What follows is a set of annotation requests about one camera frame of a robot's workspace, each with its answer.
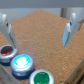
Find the green button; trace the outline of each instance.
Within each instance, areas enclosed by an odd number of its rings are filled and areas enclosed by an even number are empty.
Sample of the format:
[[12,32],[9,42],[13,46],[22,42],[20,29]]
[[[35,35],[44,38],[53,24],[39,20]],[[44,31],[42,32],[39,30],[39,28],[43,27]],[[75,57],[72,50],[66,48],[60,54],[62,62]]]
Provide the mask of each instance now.
[[49,84],[49,76],[45,72],[36,74],[34,78],[34,84]]

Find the brown table surface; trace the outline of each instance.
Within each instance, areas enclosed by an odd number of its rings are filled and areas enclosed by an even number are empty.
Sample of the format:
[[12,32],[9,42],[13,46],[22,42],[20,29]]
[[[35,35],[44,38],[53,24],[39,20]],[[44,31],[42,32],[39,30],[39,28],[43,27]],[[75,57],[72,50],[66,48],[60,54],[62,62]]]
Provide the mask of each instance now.
[[[63,82],[77,66],[84,55],[84,26],[77,32],[67,48],[63,47],[62,37],[69,20],[39,10],[12,22],[18,41],[19,54],[33,57],[35,68],[49,70],[56,84]],[[0,34],[0,46],[8,44]],[[9,73],[10,67],[4,66]],[[18,80],[28,84],[28,80]]]

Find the table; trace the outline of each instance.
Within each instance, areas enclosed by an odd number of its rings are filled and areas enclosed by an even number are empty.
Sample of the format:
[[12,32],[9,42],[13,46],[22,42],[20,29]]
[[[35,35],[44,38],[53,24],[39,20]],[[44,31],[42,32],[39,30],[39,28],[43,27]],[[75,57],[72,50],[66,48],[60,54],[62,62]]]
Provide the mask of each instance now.
[[[67,48],[63,47],[62,37],[69,20],[39,10],[12,22],[17,38],[19,54],[30,55],[35,69],[49,70],[56,84],[63,82],[84,56],[84,26],[77,32]],[[8,44],[0,34],[0,46]],[[8,66],[4,68],[11,74]],[[28,80],[18,80],[28,84]]]

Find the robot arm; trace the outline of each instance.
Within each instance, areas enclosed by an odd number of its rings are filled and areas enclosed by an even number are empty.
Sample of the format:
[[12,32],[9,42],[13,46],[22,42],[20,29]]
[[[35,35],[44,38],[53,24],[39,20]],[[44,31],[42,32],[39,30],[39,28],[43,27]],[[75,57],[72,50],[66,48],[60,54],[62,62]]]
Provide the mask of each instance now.
[[66,23],[64,35],[62,38],[63,47],[67,47],[73,39],[75,33],[80,30],[84,22],[84,8],[81,8],[77,13],[72,13],[70,22]]
[[13,48],[17,48],[17,40],[12,25],[9,23],[6,14],[0,13],[0,32],[5,35],[6,39]]

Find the glowing blue button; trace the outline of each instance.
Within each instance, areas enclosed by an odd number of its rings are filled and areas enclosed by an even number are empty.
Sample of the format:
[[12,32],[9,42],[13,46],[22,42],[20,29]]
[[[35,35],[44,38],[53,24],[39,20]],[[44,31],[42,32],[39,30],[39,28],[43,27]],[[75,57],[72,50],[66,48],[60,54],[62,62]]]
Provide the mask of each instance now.
[[27,55],[21,55],[14,60],[14,65],[18,68],[26,68],[30,65],[30,58]]

